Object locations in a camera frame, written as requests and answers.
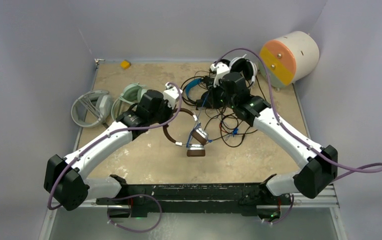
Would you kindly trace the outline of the mint green headphones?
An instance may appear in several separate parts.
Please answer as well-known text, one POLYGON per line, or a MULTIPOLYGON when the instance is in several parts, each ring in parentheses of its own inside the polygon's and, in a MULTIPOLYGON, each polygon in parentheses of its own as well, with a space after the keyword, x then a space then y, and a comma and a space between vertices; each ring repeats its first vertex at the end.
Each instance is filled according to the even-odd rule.
POLYGON ((132 106, 134 103, 140 102, 143 95, 147 91, 148 89, 146 88, 146 85, 141 85, 140 83, 131 83, 126 86, 120 96, 113 102, 110 112, 111 118, 116 120, 116 118, 120 115, 120 110, 123 103, 127 103, 132 106))

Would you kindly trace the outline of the brown headphones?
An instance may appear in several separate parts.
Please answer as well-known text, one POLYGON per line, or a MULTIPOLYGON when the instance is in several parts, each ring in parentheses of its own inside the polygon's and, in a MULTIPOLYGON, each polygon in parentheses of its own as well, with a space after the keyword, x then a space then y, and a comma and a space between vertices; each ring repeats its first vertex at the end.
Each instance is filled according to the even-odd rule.
POLYGON ((163 126, 165 137, 178 147, 186 148, 188 157, 205 157, 205 146, 211 142, 208 133, 203 130, 197 114, 189 109, 182 108, 181 113, 191 116, 193 123, 174 123, 173 127, 163 126))

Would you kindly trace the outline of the white grey headphones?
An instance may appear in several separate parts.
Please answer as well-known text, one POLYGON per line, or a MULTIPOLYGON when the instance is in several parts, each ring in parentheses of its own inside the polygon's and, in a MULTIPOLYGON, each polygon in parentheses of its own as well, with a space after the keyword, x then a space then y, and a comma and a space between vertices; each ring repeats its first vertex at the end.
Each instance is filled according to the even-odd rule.
POLYGON ((110 115, 113 105, 113 97, 107 90, 92 90, 84 93, 75 100, 71 107, 72 120, 82 128, 94 128, 106 125, 106 119, 110 115), (88 123, 79 118, 78 109, 84 107, 88 113, 96 118, 95 122, 88 123))

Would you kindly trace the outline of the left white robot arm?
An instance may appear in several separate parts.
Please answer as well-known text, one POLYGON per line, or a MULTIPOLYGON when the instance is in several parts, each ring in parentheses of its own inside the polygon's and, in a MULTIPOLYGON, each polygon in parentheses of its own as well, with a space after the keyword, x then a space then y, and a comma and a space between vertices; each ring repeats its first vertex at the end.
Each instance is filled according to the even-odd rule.
POLYGON ((109 176, 91 179, 89 174, 116 150, 135 140, 149 129, 170 123, 182 104, 182 90, 173 85, 163 92, 148 90, 139 103, 121 113, 99 136, 82 148, 60 157, 55 154, 46 165, 44 189, 49 193, 47 207, 55 210, 52 201, 71 211, 85 200, 109 198, 120 205, 128 198, 127 189, 109 176))

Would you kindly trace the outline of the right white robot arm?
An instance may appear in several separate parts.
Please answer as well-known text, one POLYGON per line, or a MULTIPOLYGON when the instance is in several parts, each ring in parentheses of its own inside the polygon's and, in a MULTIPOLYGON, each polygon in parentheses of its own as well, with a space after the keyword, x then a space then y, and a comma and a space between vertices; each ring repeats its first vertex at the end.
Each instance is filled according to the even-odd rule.
POLYGON ((337 176, 337 150, 323 147, 288 124, 261 96, 252 95, 238 72, 225 74, 214 88, 215 98, 230 108, 236 117, 278 144, 297 164, 298 171, 274 174, 259 190, 260 199, 270 204, 280 195, 301 193, 314 199, 337 176))

